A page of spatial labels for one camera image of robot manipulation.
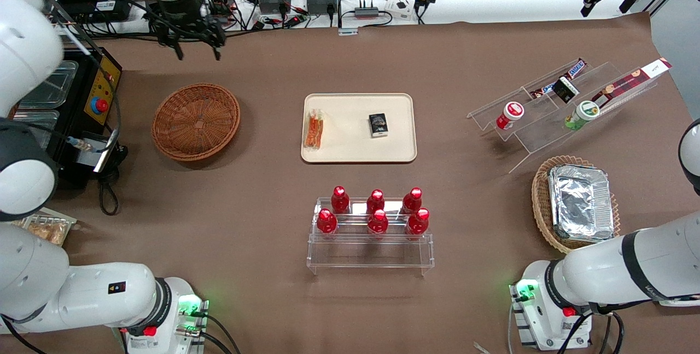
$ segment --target aluminum foil container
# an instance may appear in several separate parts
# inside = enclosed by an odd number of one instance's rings
[[[550,169],[552,222],[562,239],[602,242],[615,232],[605,171],[580,165]]]

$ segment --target acrylic shelf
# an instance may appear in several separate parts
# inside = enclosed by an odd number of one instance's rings
[[[367,199],[351,198],[351,212],[335,214],[338,227],[334,234],[318,231],[318,212],[333,210],[330,197],[317,200],[308,235],[307,267],[317,274],[323,268],[415,268],[425,275],[435,267],[433,235],[405,234],[408,214],[400,214],[402,199],[385,198],[384,211],[389,227],[383,235],[367,232]]]
[[[601,125],[602,117],[615,112],[622,107],[625,102],[641,95],[643,92],[655,87],[658,78],[647,80],[637,87],[627,90],[625,93],[610,101],[609,104],[600,109],[600,115],[597,119],[585,125],[580,130],[574,131],[564,125],[565,119],[576,109],[576,106],[586,100],[592,99],[606,85],[610,85],[623,77],[614,65],[606,62],[599,67],[591,68],[587,65],[587,69],[571,80],[571,84],[576,87],[579,93],[564,103],[555,93],[548,92],[541,97],[533,98],[530,92],[538,90],[545,85],[555,82],[568,68],[572,67],[576,61],[570,62],[560,68],[550,72],[544,77],[530,82],[527,85],[518,88],[490,104],[484,105],[467,115],[468,118],[474,119],[481,130],[495,129],[499,137],[503,141],[507,141],[514,136],[522,145],[527,155],[510,170],[511,173],[528,158],[535,153],[544,153],[549,149],[558,147],[567,142],[571,137],[579,132],[590,132],[593,127]],[[503,107],[510,102],[515,101],[523,105],[525,115],[523,118],[514,122],[513,126],[507,130],[501,130],[495,126],[495,119],[502,113]]]

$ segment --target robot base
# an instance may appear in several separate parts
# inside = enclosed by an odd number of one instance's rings
[[[523,346],[536,346],[541,351],[558,350],[579,316],[565,317],[550,298],[545,287],[545,271],[548,261],[530,264],[523,272],[523,277],[510,286],[513,312]],[[526,295],[530,300],[515,302],[518,297]],[[568,349],[584,349],[590,344],[592,321],[590,317],[581,324],[571,337]]]
[[[180,314],[182,311],[204,311],[207,303],[195,295],[192,287],[179,277],[165,277],[172,290],[170,310],[154,336],[132,336],[125,332],[130,354],[188,354],[198,352],[202,346],[199,339],[175,334],[178,326],[202,327],[200,319]]]

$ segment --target snack package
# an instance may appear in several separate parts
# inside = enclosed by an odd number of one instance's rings
[[[646,82],[647,80],[660,76],[672,67],[673,66],[662,57],[655,60],[655,62],[646,65],[645,67],[630,72],[612,84],[607,85],[591,100],[597,103],[601,109],[603,109],[603,107],[605,107],[605,105],[607,105],[613,98],[622,95],[628,90],[638,87],[638,85]]]
[[[583,61],[582,58],[579,58],[578,61],[576,62],[576,64],[573,67],[571,67],[570,70],[568,70],[561,77],[565,77],[568,80],[574,79],[575,77],[577,77],[581,74],[581,72],[583,71],[583,69],[587,65],[588,65],[587,62]],[[555,89],[555,83],[556,82],[552,82],[543,88],[539,88],[535,91],[531,91],[530,97],[532,97],[533,99],[538,98],[538,97],[542,97],[543,95],[547,94],[548,92],[553,91]]]
[[[323,111],[312,109],[308,113],[307,134],[304,140],[304,147],[310,149],[320,148],[320,138],[323,135]]]
[[[62,245],[65,234],[68,232],[68,224],[65,222],[38,223],[30,222],[27,231],[35,234],[41,239],[48,240],[55,245]]]
[[[389,135],[387,116],[385,114],[370,115],[370,130],[372,130],[372,138]]]

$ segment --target sticker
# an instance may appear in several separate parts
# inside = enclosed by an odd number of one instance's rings
[[[581,107],[581,110],[590,117],[594,117],[595,115],[598,114],[598,105],[596,105],[595,102],[583,102],[582,103],[583,107]]]
[[[523,114],[523,106],[518,104],[517,102],[510,102],[508,106],[506,107],[508,110],[508,113],[510,115],[514,115],[514,117],[518,117],[519,115]]]
[[[97,5],[95,5],[95,9],[97,9],[97,10],[113,10],[116,3],[117,2],[98,2]]]
[[[111,283],[107,287],[107,294],[117,294],[118,292],[125,292],[127,290],[127,282]]]
[[[152,336],[132,337],[129,341],[129,347],[136,350],[155,349],[158,347],[158,341]]]
[[[663,72],[666,72],[668,68],[670,68],[670,64],[668,64],[668,62],[656,60],[655,62],[642,67],[642,71],[649,75],[650,78],[654,78],[663,74]]]

